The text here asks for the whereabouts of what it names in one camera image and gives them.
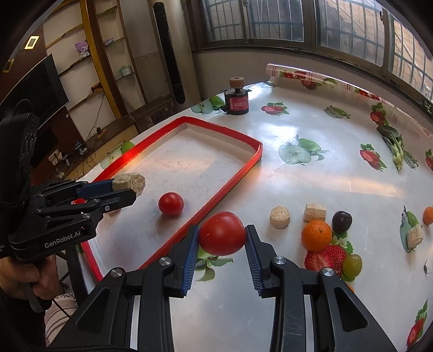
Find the left human hand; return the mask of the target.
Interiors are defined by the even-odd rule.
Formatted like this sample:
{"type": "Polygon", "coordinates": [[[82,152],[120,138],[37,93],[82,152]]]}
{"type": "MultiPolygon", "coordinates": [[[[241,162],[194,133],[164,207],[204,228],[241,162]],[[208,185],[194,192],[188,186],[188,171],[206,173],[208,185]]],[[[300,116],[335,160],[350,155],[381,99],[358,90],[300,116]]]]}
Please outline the left human hand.
{"type": "Polygon", "coordinates": [[[62,288],[57,272],[56,256],[45,258],[44,264],[37,268],[13,258],[1,259],[1,289],[13,298],[26,298],[24,284],[30,283],[34,295],[44,300],[57,297],[62,288]]]}

